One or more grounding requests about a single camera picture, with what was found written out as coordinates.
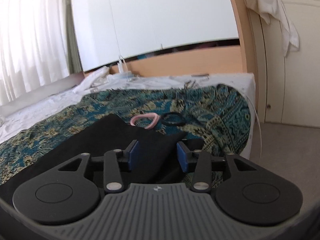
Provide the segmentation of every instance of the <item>triangular cutout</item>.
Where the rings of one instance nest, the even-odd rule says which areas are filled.
[[[247,163],[244,163],[243,161],[239,159],[234,159],[235,164],[237,166],[238,171],[256,171],[255,168],[251,167]]]
[[[78,158],[58,169],[59,171],[77,171],[82,159]]]

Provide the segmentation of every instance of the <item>black device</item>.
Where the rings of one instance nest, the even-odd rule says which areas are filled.
[[[179,142],[177,154],[182,170],[194,172],[190,189],[184,183],[126,189],[120,171],[139,162],[134,140],[102,157],[82,153],[21,184],[12,199],[18,213],[7,212],[48,239],[276,239],[292,232],[302,205],[293,183],[233,153],[213,157]],[[100,190],[91,181],[97,170]],[[223,172],[216,189],[212,171]]]

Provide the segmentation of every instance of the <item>blue clamp pad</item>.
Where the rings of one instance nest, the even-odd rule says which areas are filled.
[[[133,140],[126,149],[128,151],[128,168],[134,170],[139,161],[140,144],[139,141]]]
[[[189,165],[188,165],[188,156],[187,153],[189,153],[190,150],[185,146],[183,142],[177,143],[177,155],[178,155],[178,161],[180,163],[180,167],[184,173],[189,172]]]

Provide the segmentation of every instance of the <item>sheer curtain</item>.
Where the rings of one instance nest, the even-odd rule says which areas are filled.
[[[0,105],[68,75],[66,0],[0,0]]]

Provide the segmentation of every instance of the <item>gray floor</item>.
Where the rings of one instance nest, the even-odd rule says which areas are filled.
[[[303,193],[301,211],[320,201],[320,129],[261,124],[262,156],[257,124],[250,160],[295,183]]]

